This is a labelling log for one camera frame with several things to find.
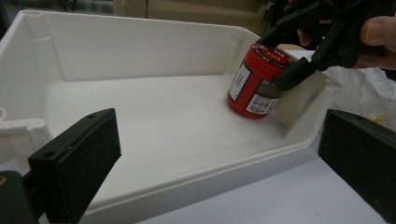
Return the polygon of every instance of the white plastic tray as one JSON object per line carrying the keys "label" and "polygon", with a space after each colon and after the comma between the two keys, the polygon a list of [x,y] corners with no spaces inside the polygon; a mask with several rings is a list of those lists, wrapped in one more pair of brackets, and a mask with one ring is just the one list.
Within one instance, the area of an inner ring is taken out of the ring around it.
{"label": "white plastic tray", "polygon": [[[286,92],[266,119],[227,105],[257,38],[230,26],[22,11],[0,44],[2,162],[28,169],[30,142],[40,146],[85,115],[116,108],[122,157],[93,214],[307,147],[334,91],[322,74]],[[47,126],[7,133],[27,119]]]}

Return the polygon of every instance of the jar label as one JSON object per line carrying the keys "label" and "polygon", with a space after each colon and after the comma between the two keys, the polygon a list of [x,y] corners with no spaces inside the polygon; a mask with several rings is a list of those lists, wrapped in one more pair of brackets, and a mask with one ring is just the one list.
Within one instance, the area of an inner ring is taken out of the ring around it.
{"label": "jar label", "polygon": [[267,115],[282,92],[272,83],[263,80],[247,104],[246,111],[257,115]]}
{"label": "jar label", "polygon": [[259,94],[254,94],[247,105],[246,111],[257,115],[267,115],[271,112],[276,102],[277,99],[271,99]]}
{"label": "jar label", "polygon": [[249,77],[250,77],[250,71],[245,66],[245,64],[242,63],[238,73],[233,78],[233,83],[231,84],[231,87],[229,89],[230,96],[231,98],[233,98],[234,101],[236,101],[236,99],[239,96],[239,93],[242,91],[242,89],[244,89],[245,84],[247,83]]}

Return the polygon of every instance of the plastic bag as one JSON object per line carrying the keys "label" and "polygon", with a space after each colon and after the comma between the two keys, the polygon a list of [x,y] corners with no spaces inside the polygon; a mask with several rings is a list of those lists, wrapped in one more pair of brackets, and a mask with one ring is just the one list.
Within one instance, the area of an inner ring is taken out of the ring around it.
{"label": "plastic bag", "polygon": [[382,70],[332,67],[324,73],[342,86],[330,108],[363,116],[396,132],[396,83]]}

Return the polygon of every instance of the finger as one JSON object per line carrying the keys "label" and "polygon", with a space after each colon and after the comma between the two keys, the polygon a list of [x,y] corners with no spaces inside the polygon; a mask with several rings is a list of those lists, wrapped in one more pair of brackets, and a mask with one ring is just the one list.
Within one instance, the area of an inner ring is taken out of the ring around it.
{"label": "finger", "polygon": [[368,20],[361,27],[361,43],[369,46],[384,45],[396,51],[396,18],[376,17]]}
{"label": "finger", "polygon": [[300,43],[301,43],[301,45],[303,45],[303,46],[308,46],[308,45],[311,43],[312,38],[311,38],[311,36],[310,36],[306,31],[304,31],[304,30],[297,30],[297,34],[298,34],[298,36],[300,37]]}
{"label": "finger", "polygon": [[364,53],[362,54],[354,68],[381,67],[396,70],[396,52],[387,50],[384,55]]}

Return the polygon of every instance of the red jar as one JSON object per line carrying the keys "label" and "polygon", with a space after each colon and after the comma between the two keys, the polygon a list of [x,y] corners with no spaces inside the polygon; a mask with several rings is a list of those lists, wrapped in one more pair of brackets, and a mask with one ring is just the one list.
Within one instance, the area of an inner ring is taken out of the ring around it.
{"label": "red jar", "polygon": [[250,119],[265,118],[282,95],[271,82],[293,62],[281,49],[253,44],[228,90],[231,108]]}

